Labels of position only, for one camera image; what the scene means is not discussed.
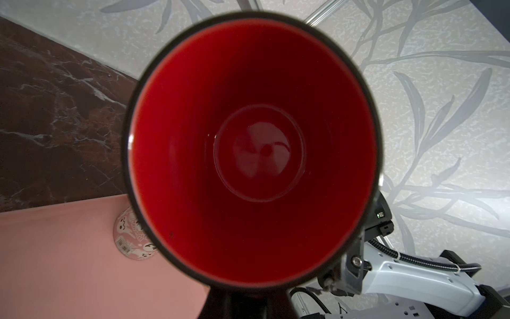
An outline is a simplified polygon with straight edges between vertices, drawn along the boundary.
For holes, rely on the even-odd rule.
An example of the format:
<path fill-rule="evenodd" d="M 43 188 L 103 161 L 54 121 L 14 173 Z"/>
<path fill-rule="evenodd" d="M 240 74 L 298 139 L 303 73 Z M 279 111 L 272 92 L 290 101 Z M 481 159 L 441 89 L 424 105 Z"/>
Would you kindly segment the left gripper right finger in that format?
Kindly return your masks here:
<path fill-rule="evenodd" d="M 294 310 L 294 306 L 289 294 L 285 290 L 269 292 L 266 295 L 267 319 L 298 319 L 298 314 Z"/>

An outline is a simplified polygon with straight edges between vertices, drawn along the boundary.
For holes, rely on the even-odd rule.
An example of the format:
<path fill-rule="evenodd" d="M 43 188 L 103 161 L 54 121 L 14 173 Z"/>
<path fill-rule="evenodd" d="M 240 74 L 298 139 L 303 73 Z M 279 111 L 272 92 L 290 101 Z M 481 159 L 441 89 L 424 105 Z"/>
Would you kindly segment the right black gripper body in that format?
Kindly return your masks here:
<path fill-rule="evenodd" d="M 360 295 L 363 279 L 371 270 L 371 264 L 364 258 L 365 243 L 377 237 L 390 235 L 393 231 L 391 210 L 383 194 L 379 192 L 360 234 L 337 263 L 317 277 L 320 287 L 336 296 Z"/>

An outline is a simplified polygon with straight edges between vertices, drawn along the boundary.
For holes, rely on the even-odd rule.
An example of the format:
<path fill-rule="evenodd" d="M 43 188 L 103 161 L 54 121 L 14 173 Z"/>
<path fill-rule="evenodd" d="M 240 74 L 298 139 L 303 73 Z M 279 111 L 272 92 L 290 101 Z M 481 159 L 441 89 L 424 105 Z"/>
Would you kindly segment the red mug black handle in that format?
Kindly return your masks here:
<path fill-rule="evenodd" d="M 290 288 L 336 262 L 382 161 L 377 109 L 350 58 L 263 11 L 208 18 L 164 46 L 122 132 L 147 235 L 180 271 L 228 291 Z"/>

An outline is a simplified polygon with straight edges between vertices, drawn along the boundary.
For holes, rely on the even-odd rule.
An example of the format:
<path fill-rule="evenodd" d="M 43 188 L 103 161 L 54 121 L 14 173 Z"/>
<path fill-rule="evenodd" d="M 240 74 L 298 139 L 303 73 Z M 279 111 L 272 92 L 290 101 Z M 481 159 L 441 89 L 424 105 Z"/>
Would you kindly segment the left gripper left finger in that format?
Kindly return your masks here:
<path fill-rule="evenodd" d="M 198 319 L 231 319 L 232 293 L 212 287 L 198 316 Z"/>

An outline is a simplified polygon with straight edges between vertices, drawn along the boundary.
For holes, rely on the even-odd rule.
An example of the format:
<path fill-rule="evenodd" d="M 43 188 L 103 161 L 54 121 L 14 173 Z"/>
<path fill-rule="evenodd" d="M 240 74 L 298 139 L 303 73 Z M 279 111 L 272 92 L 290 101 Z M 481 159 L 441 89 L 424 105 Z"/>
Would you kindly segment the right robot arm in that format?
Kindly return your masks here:
<path fill-rule="evenodd" d="M 509 293 L 478 284 L 481 270 L 455 252 L 416 257 L 392 248 L 394 230 L 382 194 L 364 231 L 339 262 L 289 295 L 301 318 L 508 318 Z"/>

